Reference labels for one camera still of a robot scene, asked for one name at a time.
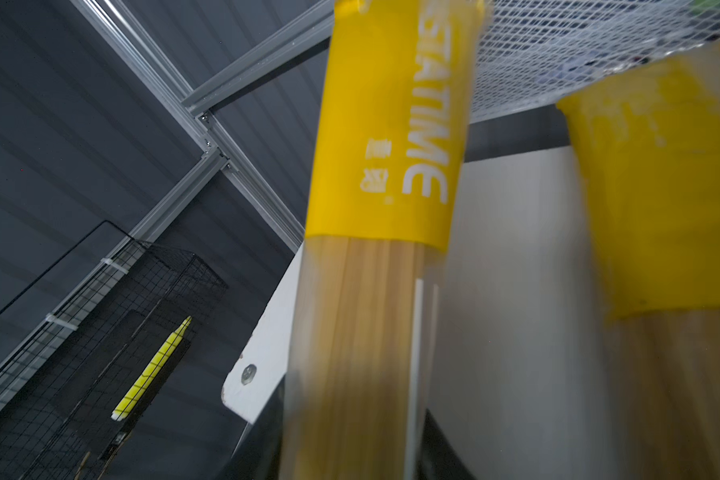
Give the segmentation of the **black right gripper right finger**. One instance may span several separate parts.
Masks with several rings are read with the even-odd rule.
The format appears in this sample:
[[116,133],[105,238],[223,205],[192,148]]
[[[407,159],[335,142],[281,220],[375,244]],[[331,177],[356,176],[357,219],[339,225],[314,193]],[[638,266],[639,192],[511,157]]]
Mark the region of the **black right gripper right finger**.
[[430,410],[426,411],[419,456],[421,480],[475,480],[447,440]]

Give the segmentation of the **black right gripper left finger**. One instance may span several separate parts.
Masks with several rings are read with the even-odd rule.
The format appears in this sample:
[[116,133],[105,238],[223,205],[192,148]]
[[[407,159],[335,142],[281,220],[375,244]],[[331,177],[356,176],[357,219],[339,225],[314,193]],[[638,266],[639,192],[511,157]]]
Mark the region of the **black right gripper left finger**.
[[283,432],[285,378],[282,377],[259,418],[245,434],[231,458],[220,468],[218,480],[277,479]]

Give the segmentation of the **yellow Pastatime bag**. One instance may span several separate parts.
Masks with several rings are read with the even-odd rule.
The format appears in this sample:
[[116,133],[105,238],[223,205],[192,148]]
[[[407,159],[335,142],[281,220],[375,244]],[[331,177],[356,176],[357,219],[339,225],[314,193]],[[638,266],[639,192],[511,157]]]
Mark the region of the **yellow Pastatime bag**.
[[720,40],[560,100],[635,479],[720,479]]
[[285,375],[283,479],[413,479],[488,1],[338,1]]

